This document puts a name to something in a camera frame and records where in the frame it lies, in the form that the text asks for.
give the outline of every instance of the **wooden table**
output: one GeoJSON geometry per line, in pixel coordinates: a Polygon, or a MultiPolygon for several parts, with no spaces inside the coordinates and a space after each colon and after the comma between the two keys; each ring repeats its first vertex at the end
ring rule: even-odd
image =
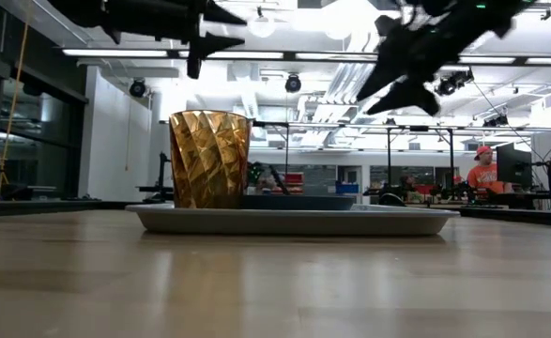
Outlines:
{"type": "Polygon", "coordinates": [[[551,227],[198,238],[124,211],[0,218],[0,337],[551,337],[551,227]]]}

